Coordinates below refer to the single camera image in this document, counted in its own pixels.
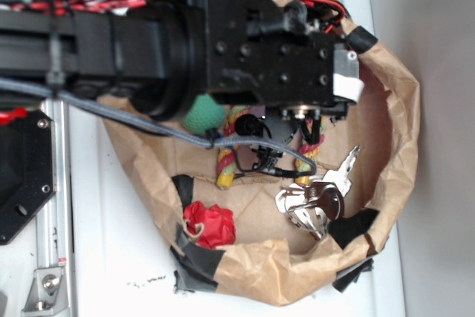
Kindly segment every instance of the black tape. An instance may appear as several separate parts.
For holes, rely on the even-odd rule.
[[[224,250],[213,250],[193,244],[181,226],[177,229],[177,245],[185,256],[177,254],[172,247],[177,266],[177,286],[180,290],[214,292],[217,282],[213,280]]]
[[[336,274],[336,280],[332,286],[340,293],[345,291],[352,282],[358,282],[358,278],[362,272],[371,271],[373,269],[373,259],[367,258],[348,269],[342,270]]]
[[[193,177],[186,174],[179,174],[173,176],[171,180],[177,188],[183,208],[189,206],[193,200]]]
[[[348,45],[358,54],[365,53],[378,43],[378,39],[362,26],[347,36]]]
[[[202,291],[205,293],[215,293],[217,289],[217,283],[213,280],[209,280],[204,276],[200,275],[192,268],[187,267],[184,264],[180,264],[180,256],[175,250],[171,251],[175,261],[177,262],[175,266],[177,269],[174,272],[176,281],[175,281],[175,292],[181,291]]]
[[[340,218],[328,223],[328,233],[344,249],[359,235],[365,234],[373,224],[379,211],[362,209],[351,218]]]

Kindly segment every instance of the gray wall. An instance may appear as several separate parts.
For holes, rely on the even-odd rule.
[[[416,188],[398,222],[407,315],[475,310],[475,0],[371,0],[377,37],[418,77]]]

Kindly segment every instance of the crumpled red paper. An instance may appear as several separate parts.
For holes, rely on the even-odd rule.
[[[207,209],[200,201],[196,201],[185,208],[183,218],[187,221],[188,231],[193,235],[199,232],[197,224],[204,225],[197,240],[197,244],[202,247],[214,249],[236,241],[236,227],[229,209],[222,209],[217,204]]]

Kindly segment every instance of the black mounting plate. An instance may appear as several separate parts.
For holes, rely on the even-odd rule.
[[[0,245],[13,241],[54,194],[51,126],[42,111],[0,125]]]

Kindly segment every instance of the green foam ball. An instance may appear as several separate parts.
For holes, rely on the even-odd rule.
[[[205,134],[206,130],[218,128],[225,118],[224,106],[216,104],[209,94],[201,94],[181,123],[194,134]]]

